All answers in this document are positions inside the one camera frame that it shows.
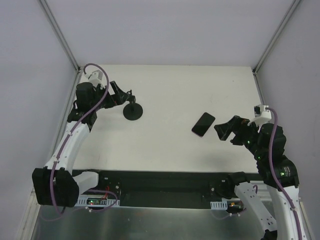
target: gray wall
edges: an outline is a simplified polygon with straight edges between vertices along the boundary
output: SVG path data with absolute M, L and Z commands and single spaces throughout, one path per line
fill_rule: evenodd
M 293 0 L 48 0 L 77 61 L 254 67 Z
M 279 115 L 286 155 L 299 172 L 316 238 L 320 208 L 320 1 L 304 0 L 258 73 L 266 103 Z
M 0 2 L 0 239 L 19 229 L 75 71 L 36 0 Z

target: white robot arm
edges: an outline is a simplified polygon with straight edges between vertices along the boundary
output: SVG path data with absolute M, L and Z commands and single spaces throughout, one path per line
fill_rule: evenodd
M 214 128 L 222 141 L 234 133 L 231 143 L 244 145 L 253 154 L 258 172 L 270 193 L 276 220 L 262 204 L 244 172 L 231 173 L 225 182 L 215 188 L 215 192 L 227 199 L 234 197 L 234 194 L 240 198 L 255 217 L 262 240 L 306 240 L 298 199 L 297 169 L 283 154 L 286 137 L 282 127 L 277 126 L 277 117 L 274 125 L 267 123 L 271 120 L 270 111 L 274 110 L 258 105 L 254 107 L 253 120 L 235 115 L 230 121 Z
M 137 120 L 143 114 L 132 91 L 123 92 L 111 81 L 109 84 L 114 94 L 110 95 L 102 85 L 102 76 L 101 71 L 94 71 L 86 75 L 88 81 L 77 85 L 76 101 L 68 115 L 66 129 L 57 149 L 44 168 L 36 168 L 32 173 L 35 194 L 41 205 L 73 207 L 80 194 L 97 186 L 98 173 L 88 170 L 72 176 L 72 172 L 79 149 L 97 119 L 98 110 L 113 108 L 128 101 L 129 104 L 123 110 L 127 119 Z

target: purple cable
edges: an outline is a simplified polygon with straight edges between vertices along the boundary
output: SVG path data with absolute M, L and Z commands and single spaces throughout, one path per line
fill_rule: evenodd
M 100 70 L 103 72 L 103 74 L 105 75 L 105 78 L 106 78 L 105 92 L 104 92 L 103 96 L 101 97 L 101 99 L 97 102 L 97 104 L 94 105 L 89 111 L 87 111 L 87 112 L 75 123 L 75 125 L 71 128 L 70 134 L 68 134 L 68 135 L 66 136 L 66 138 L 64 139 L 64 141 L 63 141 L 63 143 L 62 143 L 62 145 L 61 145 L 61 147 L 60 147 L 60 149 L 59 149 L 59 151 L 58 151 L 58 153 L 57 153 L 57 155 L 56 155 L 56 159 L 57 159 L 57 160 L 60 159 L 61 153 L 62 153 L 62 151 L 64 150 L 64 147 L 66 146 L 66 144 L 67 144 L 70 136 L 72 135 L 72 133 L 74 132 L 74 130 L 77 128 L 77 126 L 82 122 L 82 120 L 83 120 L 84 118 L 86 118 L 90 113 L 92 113 L 92 112 L 103 102 L 103 100 L 106 98 L 107 93 L 108 93 L 108 91 L 109 91 L 109 83 L 110 83 L 110 81 L 109 81 L 109 77 L 108 77 L 106 71 L 105 71 L 102 67 L 100 67 L 99 65 L 97 65 L 97 64 L 95 64 L 95 63 L 88 63 L 88 64 L 86 64 L 86 65 L 84 66 L 84 68 L 83 68 L 84 74 L 86 74 L 86 68 L 87 68 L 88 66 L 94 66 L 94 67 L 100 69 Z M 52 166 L 52 170 L 51 170 L 51 174 L 50 174 L 50 182 L 49 182 L 49 185 L 50 185 L 50 195 L 51 195 L 52 205 L 54 206 L 54 208 L 55 208 L 56 212 L 58 213 L 58 215 L 61 216 L 62 213 L 61 213 L 61 212 L 59 211 L 59 209 L 58 209 L 58 206 L 57 206 L 57 203 L 56 203 L 55 194 L 54 194 L 54 174 L 55 174 L 56 166 L 57 166 L 57 161 L 54 161 L 53 166 Z
M 107 209 L 110 209 L 110 208 L 113 207 L 115 204 L 117 204 L 118 197 L 117 197 L 117 195 L 116 195 L 114 192 L 112 192 L 112 191 L 103 191 L 103 190 L 90 189 L 90 190 L 88 190 L 87 192 L 105 193 L 105 194 L 108 193 L 108 194 L 111 194 L 111 195 L 113 195 L 113 196 L 115 197 L 115 201 L 114 201 L 113 204 L 111 204 L 110 206 L 107 206 L 107 207 L 105 207 L 105 208 L 103 208 L 103 209 L 100 209 L 100 210 L 91 209 L 91 211 L 92 211 L 93 213 L 103 212 L 103 211 L 105 211 L 105 210 L 107 210 Z M 75 208 L 75 209 L 73 209 L 72 211 L 68 212 L 66 215 L 62 215 L 62 214 L 65 212 L 65 210 L 66 210 L 66 208 L 64 207 L 63 210 L 61 211 L 61 213 L 58 211 L 58 213 L 60 213 L 60 216 L 59 216 L 59 217 L 56 217 L 56 218 L 53 218 L 53 219 L 47 219 L 47 218 L 44 218 L 44 217 L 42 216 L 42 208 L 40 208 L 40 210 L 39 210 L 39 211 L 40 211 L 40 212 L 39 212 L 39 216 L 40 216 L 40 219 L 43 220 L 43 221 L 45 221 L 45 222 L 54 222 L 54 221 L 57 221 L 57 220 L 59 220 L 59 219 L 62 219 L 63 217 L 66 217 L 66 216 L 68 216 L 68 215 L 70 215 L 70 214 L 72 214 L 72 213 L 74 213 L 74 212 L 76 212 L 76 211 L 78 211 L 78 210 L 82 210 L 82 209 L 86 209 L 86 207 Z M 40 222 L 38 222 L 38 227 L 37 227 L 37 228 L 38 228 L 38 232 L 37 232 L 38 237 L 37 237 L 37 239 L 39 240 L 39 239 L 40 239 L 40 236 L 41 236 L 41 225 L 40 225 Z
M 75 125 L 71 128 L 70 134 L 72 134 L 72 133 L 74 132 L 74 130 L 77 128 L 77 126 L 81 123 L 81 121 L 82 121 L 83 119 L 85 119 L 90 113 L 92 113 L 92 112 L 103 102 L 103 100 L 106 98 L 107 93 L 108 93 L 108 91 L 109 91 L 109 77 L 108 77 L 106 71 L 105 71 L 102 67 L 100 67 L 99 65 L 97 65 L 97 64 L 95 64 L 95 63 L 88 63 L 88 64 L 85 65 L 84 68 L 83 68 L 84 74 L 87 74 L 87 73 L 86 73 L 86 68 L 87 68 L 88 66 L 95 66 L 95 67 L 97 67 L 97 68 L 100 69 L 100 70 L 103 72 L 103 74 L 105 75 L 105 78 L 106 78 L 105 92 L 104 92 L 103 96 L 101 97 L 100 101 L 98 101 L 97 104 L 93 106 L 93 108 L 91 108 L 89 111 L 87 111 L 87 112 L 75 123 Z M 57 153 L 57 155 L 56 155 L 56 159 L 59 160 L 59 158 L 60 158 L 60 156 L 61 156 L 61 153 L 62 153 L 62 151 L 64 150 L 64 147 L 65 147 L 65 145 L 67 144 L 67 142 L 68 142 L 68 140 L 69 140 L 69 138 L 70 138 L 70 136 L 71 136 L 70 134 L 68 134 L 68 136 L 64 139 L 64 141 L 63 141 L 63 143 L 62 143 L 62 145 L 61 145 L 61 147 L 60 147 L 60 149 L 59 149 L 59 151 L 58 151 L 58 153 Z
M 92 213 L 104 212 L 104 211 L 112 208 L 114 205 L 117 204 L 118 197 L 117 197 L 117 195 L 116 195 L 114 192 L 112 192 L 112 191 L 89 189 L 87 192 L 111 194 L 111 195 L 113 195 L 113 196 L 115 197 L 114 203 L 112 203 L 110 206 L 104 207 L 103 209 L 99 209 L 99 210 L 91 209 Z M 39 214 L 39 216 L 40 216 L 40 218 L 41 218 L 43 221 L 46 221 L 46 222 L 54 222 L 54 221 L 57 221 L 57 220 L 59 220 L 59 219 L 62 219 L 62 218 L 64 218 L 64 217 L 66 217 L 66 216 L 68 216 L 68 215 L 70 215 L 70 214 L 72 214 L 72 213 L 74 213 L 74 212 L 76 212 L 76 211 L 78 211 L 78 210 L 85 209 L 85 208 L 86 208 L 86 207 L 74 208 L 72 211 L 68 212 L 67 214 L 62 215 L 62 214 L 65 212 L 65 210 L 66 210 L 66 208 L 64 207 L 61 213 L 60 213 L 59 210 L 58 210 L 58 213 L 60 213 L 60 216 L 58 216 L 58 217 L 56 217 L 56 218 L 53 218 L 53 219 L 44 218 L 44 217 L 42 216 L 42 210 L 40 209 L 40 214 Z
M 258 185 L 253 185 L 253 188 L 255 189 L 255 194 L 258 194 Z
M 270 137 L 270 143 L 269 143 L 269 150 L 268 150 L 269 165 L 270 165 L 271 174 L 272 174 L 273 180 L 275 181 L 276 185 L 283 192 L 285 198 L 288 200 L 288 202 L 290 204 L 290 207 L 293 209 L 293 215 L 294 215 L 294 219 L 295 219 L 295 223 L 296 223 L 296 229 L 297 229 L 297 232 L 298 232 L 298 239 L 302 240 L 301 225 L 300 225 L 298 213 L 297 213 L 297 211 L 294 210 L 295 209 L 294 202 L 292 201 L 292 199 L 288 195 L 287 191 L 284 189 L 284 187 L 281 185 L 281 183 L 277 179 L 277 176 L 276 176 L 276 173 L 275 173 L 275 169 L 274 169 L 273 160 L 272 160 L 272 148 L 273 148 L 274 139 L 275 139 L 275 135 L 276 135 L 276 130 L 277 130 L 277 126 L 278 126 L 278 115 L 277 115 L 276 110 L 274 110 L 271 107 L 266 107 L 265 109 L 266 110 L 270 110 L 274 115 L 274 124 L 273 124 L 273 129 L 272 129 L 272 133 L 271 133 L 271 137 Z

